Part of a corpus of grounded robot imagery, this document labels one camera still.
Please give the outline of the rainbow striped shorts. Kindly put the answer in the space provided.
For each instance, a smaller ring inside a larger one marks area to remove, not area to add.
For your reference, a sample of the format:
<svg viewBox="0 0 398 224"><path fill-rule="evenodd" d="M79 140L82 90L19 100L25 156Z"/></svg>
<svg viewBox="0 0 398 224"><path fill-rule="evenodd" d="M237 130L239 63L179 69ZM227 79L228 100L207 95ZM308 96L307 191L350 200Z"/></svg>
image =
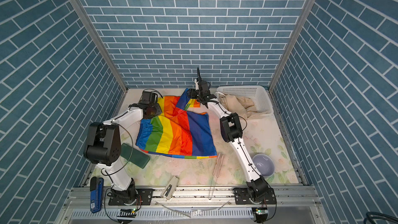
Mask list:
<svg viewBox="0 0 398 224"><path fill-rule="evenodd" d="M158 100L162 114L141 120L136 146L145 153L181 159L205 159L217 156L209 116L188 108L200 107L186 89L181 96Z"/></svg>

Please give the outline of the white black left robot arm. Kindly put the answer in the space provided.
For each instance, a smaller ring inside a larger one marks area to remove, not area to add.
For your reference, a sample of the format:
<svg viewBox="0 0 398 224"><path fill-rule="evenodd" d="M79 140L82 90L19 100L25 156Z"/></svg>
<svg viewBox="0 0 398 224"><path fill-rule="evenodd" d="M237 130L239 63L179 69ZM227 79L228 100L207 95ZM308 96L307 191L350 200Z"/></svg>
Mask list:
<svg viewBox="0 0 398 224"><path fill-rule="evenodd" d="M103 122L93 122L88 127L83 155L102 169L115 191L125 193L134 187L133 179L119 159L122 151L120 130L126 131L134 123L160 115L159 97L163 97L159 91L145 89L138 103L129 105L125 112Z"/></svg>

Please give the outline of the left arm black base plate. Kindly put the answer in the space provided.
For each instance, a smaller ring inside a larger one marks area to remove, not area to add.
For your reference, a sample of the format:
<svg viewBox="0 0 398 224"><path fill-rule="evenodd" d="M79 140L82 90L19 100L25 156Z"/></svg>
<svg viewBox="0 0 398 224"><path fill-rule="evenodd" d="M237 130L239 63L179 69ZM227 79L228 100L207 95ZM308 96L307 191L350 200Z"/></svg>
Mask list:
<svg viewBox="0 0 398 224"><path fill-rule="evenodd" d="M110 198L108 202L108 205L110 206L150 205L153 196L153 189L144 188L125 191L111 189L106 196Z"/></svg>

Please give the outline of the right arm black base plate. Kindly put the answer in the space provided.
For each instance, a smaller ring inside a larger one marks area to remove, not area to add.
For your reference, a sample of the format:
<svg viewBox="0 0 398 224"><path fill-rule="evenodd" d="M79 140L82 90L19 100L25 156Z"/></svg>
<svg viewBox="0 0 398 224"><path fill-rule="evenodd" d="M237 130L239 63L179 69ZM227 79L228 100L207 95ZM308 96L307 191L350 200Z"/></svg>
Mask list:
<svg viewBox="0 0 398 224"><path fill-rule="evenodd" d="M258 193L252 191L247 187L235 187L232 189L236 205L249 205L249 204L276 204L274 189L267 188L265 191Z"/></svg>

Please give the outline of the beige shorts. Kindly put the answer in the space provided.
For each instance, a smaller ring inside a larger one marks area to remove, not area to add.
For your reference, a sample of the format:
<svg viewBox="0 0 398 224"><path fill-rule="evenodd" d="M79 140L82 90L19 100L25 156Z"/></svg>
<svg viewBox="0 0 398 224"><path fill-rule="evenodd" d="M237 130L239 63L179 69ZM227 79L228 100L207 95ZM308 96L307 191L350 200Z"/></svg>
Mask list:
<svg viewBox="0 0 398 224"><path fill-rule="evenodd" d="M260 112L254 101L249 97L223 93L218 94L218 96L220 103L225 109L231 113L237 113L245 119L261 119L272 114L270 110Z"/></svg>

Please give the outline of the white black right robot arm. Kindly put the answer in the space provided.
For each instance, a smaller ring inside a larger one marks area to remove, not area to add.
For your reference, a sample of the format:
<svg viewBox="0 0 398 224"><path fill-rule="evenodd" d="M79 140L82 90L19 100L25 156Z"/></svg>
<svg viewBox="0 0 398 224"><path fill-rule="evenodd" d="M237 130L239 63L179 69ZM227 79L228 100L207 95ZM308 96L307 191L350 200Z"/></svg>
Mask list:
<svg viewBox="0 0 398 224"><path fill-rule="evenodd" d="M195 89L190 89L188 95L190 98L198 100L219 117L221 136L226 143L231 145L237 155L245 174L250 198L253 201L259 201L269 189L269 184L260 174L245 146L240 117L237 113L231 113L225 109L217 97L210 92L209 84L201 78L199 68L197 75Z"/></svg>

